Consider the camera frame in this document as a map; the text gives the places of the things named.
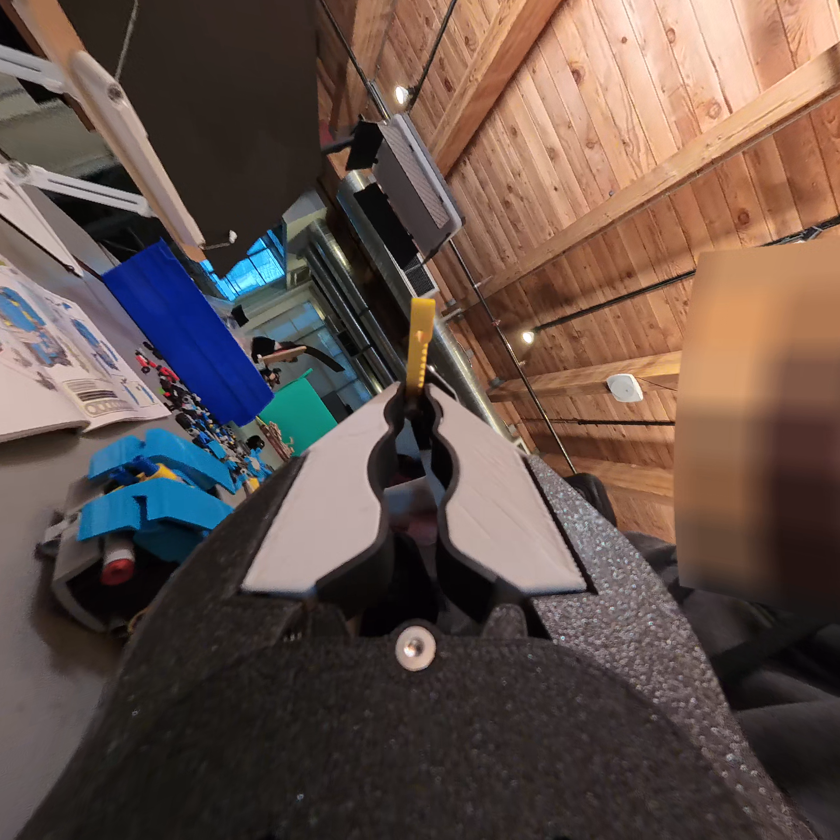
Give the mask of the blue plastic bin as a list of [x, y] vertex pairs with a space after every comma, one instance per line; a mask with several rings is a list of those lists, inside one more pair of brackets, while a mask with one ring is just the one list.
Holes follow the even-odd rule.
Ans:
[[146, 339], [221, 424], [245, 426], [273, 398], [249, 354], [160, 241], [101, 280]]

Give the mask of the wooden cut-out model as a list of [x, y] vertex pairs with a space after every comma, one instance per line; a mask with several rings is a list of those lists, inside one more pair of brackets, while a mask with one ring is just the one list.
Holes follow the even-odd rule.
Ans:
[[295, 456], [293, 444], [284, 441], [281, 431], [275, 423], [266, 423], [259, 416], [255, 418], [255, 422], [259, 428], [259, 433], [275, 450], [283, 463], [287, 463]]

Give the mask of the blue brick toy car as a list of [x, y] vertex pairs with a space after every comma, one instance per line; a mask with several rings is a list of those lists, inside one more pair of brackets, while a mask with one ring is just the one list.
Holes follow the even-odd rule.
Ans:
[[49, 591], [77, 624], [130, 635], [161, 588], [267, 480], [266, 441], [155, 427], [96, 451], [70, 484], [37, 554], [52, 562]]

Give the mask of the white laptop stand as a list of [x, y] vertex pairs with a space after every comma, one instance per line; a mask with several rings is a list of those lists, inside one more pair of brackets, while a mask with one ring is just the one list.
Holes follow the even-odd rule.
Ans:
[[9, 17], [37, 43], [40, 55], [2, 46], [2, 73], [73, 98], [92, 128], [127, 172], [137, 193], [59, 175], [41, 167], [12, 162], [3, 177], [51, 193], [156, 218], [185, 256], [205, 259], [205, 237], [175, 189], [119, 80], [82, 44], [58, 2], [7, 2]]

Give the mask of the grey desk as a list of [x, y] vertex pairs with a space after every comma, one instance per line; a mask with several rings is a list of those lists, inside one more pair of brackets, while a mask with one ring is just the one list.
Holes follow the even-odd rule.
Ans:
[[1, 834], [15, 838], [65, 768], [118, 663], [121, 646], [65, 617], [36, 545], [90, 456], [173, 416], [90, 435], [61, 430], [2, 444]]

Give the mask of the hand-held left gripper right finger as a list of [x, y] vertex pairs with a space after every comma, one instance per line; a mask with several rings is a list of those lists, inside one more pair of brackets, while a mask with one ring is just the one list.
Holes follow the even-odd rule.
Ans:
[[577, 595], [587, 578], [516, 445], [437, 385], [423, 393], [424, 465], [437, 502], [437, 581], [475, 622], [502, 604]]

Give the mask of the wooden laptop stand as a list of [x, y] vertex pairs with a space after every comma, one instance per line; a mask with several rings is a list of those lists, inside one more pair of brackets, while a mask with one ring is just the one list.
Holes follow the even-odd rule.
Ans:
[[267, 356], [262, 361], [274, 364], [295, 363], [302, 355], [308, 355], [319, 363], [327, 366], [335, 373], [345, 372], [344, 366], [337, 362], [332, 356], [322, 352], [321, 350], [306, 344], [283, 343], [284, 350]]

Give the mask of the black partition panel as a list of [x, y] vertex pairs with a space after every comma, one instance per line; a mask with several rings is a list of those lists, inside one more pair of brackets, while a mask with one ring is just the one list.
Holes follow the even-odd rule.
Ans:
[[63, 1], [117, 76], [219, 276], [316, 185], [322, 169], [317, 2]]

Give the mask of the teal green plastic bin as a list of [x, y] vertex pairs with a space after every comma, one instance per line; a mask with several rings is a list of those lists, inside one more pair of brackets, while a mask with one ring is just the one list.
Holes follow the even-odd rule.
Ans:
[[310, 383], [311, 373], [312, 368], [309, 368], [294, 381], [283, 385], [258, 415], [263, 424], [277, 426], [283, 443], [290, 446], [295, 456], [303, 455], [338, 426]]

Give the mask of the pile of loose bricks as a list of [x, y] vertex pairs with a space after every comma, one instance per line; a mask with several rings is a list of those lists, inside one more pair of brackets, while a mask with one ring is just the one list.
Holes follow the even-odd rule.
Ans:
[[[213, 455], [227, 468], [233, 482], [233, 492], [242, 490], [248, 496], [257, 490], [275, 470], [263, 458], [267, 450], [274, 449], [262, 435], [258, 433], [244, 437], [230, 426], [220, 423], [201, 398], [166, 365], [163, 357], [148, 342], [142, 342], [134, 356], [143, 374], [156, 375], [163, 403], [173, 412], [175, 421], [192, 443]], [[282, 466], [287, 463], [280, 460]]]

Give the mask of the open instruction booklet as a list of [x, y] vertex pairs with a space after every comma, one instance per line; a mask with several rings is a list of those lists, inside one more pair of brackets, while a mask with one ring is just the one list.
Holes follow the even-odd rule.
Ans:
[[2, 259], [2, 443], [169, 413], [75, 302]]

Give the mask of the white ceiling vent grille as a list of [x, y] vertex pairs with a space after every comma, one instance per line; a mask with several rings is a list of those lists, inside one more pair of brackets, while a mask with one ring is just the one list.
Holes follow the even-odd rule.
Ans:
[[419, 255], [415, 255], [406, 267], [401, 267], [400, 272], [412, 298], [431, 299], [438, 295], [438, 284]]

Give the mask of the grey ceiling-mounted unit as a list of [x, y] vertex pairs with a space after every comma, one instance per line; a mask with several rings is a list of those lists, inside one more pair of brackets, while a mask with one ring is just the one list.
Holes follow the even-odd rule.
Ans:
[[463, 227], [465, 216], [413, 122], [403, 113], [362, 119], [350, 138], [346, 170], [373, 177], [355, 201], [401, 269], [422, 265]]

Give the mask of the person's dark grey clothing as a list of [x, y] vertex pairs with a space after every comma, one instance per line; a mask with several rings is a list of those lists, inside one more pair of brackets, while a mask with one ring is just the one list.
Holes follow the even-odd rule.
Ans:
[[674, 537], [616, 522], [599, 479], [542, 481], [595, 585], [541, 606], [552, 637], [685, 729], [763, 837], [838, 838], [838, 625], [685, 587]]

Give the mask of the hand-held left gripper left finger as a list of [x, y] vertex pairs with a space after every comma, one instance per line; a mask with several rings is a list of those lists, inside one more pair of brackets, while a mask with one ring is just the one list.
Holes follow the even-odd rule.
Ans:
[[395, 554], [385, 488], [402, 429], [403, 385], [393, 384], [294, 462], [243, 593], [330, 604], [346, 618], [382, 599]]

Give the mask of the yellow toothed rack piece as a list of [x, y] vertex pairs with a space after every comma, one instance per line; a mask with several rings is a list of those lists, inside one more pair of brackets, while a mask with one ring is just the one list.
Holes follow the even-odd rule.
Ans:
[[409, 400], [418, 398], [424, 389], [428, 348], [434, 336], [435, 318], [435, 300], [421, 297], [412, 299], [405, 377], [405, 393]]

